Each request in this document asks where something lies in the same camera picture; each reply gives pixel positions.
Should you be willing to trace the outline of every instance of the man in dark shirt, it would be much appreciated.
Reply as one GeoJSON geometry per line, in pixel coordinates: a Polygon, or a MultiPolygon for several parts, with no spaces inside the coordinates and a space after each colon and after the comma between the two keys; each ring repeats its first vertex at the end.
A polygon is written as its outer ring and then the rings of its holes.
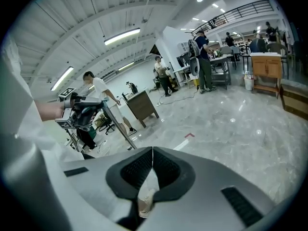
{"type": "Polygon", "coordinates": [[[266,29],[266,36],[269,37],[269,43],[276,43],[276,30],[270,26],[270,23],[267,21],[265,25],[268,26],[268,29],[266,29]]]}
{"type": "Polygon", "coordinates": [[[199,71],[200,93],[216,90],[216,87],[212,86],[211,63],[207,55],[207,53],[211,52],[207,47],[207,41],[205,39],[204,32],[202,30],[199,30],[194,40],[198,44],[199,49],[201,49],[200,55],[197,56],[200,65],[200,71],[199,71]]]}
{"type": "Polygon", "coordinates": [[[227,32],[226,43],[228,46],[234,46],[234,39],[230,37],[230,33],[227,32]]]}

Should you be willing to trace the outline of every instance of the computer monitor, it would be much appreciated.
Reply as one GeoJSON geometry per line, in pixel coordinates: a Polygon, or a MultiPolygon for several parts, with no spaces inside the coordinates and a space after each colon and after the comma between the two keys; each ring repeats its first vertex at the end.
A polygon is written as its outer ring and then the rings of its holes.
{"type": "Polygon", "coordinates": [[[184,67],[184,64],[182,63],[182,61],[181,61],[181,59],[180,59],[179,56],[177,57],[177,60],[178,60],[179,65],[180,65],[181,67],[184,67]]]}
{"type": "Polygon", "coordinates": [[[182,54],[182,55],[180,56],[180,59],[181,59],[182,63],[186,62],[187,64],[189,64],[189,55],[188,55],[188,52],[182,54]]]}

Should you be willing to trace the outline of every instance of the wooden crate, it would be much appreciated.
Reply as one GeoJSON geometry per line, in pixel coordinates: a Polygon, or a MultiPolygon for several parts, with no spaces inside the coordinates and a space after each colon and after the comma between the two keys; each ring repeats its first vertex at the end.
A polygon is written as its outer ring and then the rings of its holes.
{"type": "Polygon", "coordinates": [[[308,93],[306,91],[282,84],[280,97],[285,111],[308,120],[308,93]]]}

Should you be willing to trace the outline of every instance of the power cord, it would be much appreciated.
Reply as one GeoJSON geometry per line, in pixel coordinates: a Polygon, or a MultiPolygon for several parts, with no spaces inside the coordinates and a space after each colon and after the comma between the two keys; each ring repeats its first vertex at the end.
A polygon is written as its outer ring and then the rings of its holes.
{"type": "Polygon", "coordinates": [[[182,98],[182,99],[174,100],[174,101],[172,101],[172,102],[170,102],[170,103],[161,103],[161,102],[160,102],[160,99],[164,96],[164,94],[163,94],[163,95],[159,98],[159,101],[158,101],[158,103],[157,103],[157,106],[159,106],[159,105],[161,105],[161,104],[164,104],[164,105],[172,104],[172,103],[174,103],[174,102],[182,101],[182,100],[185,100],[185,99],[188,99],[188,98],[194,98],[194,95],[198,92],[198,90],[199,90],[199,85],[197,86],[197,91],[195,91],[195,92],[193,93],[193,96],[192,96],[192,97],[187,97],[187,98],[182,98]]]}

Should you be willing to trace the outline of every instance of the door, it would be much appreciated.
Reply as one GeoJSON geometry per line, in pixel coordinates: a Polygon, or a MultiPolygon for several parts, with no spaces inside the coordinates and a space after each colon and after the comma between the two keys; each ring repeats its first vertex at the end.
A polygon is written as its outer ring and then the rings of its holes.
{"type": "Polygon", "coordinates": [[[266,68],[268,77],[281,78],[281,61],[280,60],[267,60],[266,68]]]}
{"type": "Polygon", "coordinates": [[[266,59],[264,57],[253,57],[253,71],[256,76],[266,76],[266,59]]]}

